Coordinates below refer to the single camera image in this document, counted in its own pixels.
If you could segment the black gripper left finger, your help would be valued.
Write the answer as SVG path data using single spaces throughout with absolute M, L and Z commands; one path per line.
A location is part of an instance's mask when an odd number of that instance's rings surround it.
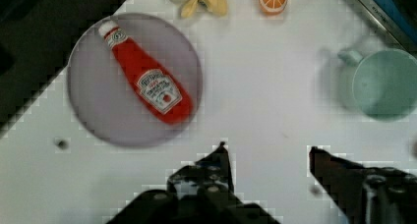
M 234 194 L 225 143 L 169 176 L 165 190 L 139 194 L 106 224 L 280 224 Z

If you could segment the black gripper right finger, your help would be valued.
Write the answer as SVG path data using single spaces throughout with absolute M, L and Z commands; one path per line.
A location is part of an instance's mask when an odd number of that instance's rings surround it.
M 417 224 L 416 177 L 393 167 L 365 167 L 316 146 L 310 172 L 349 224 Z

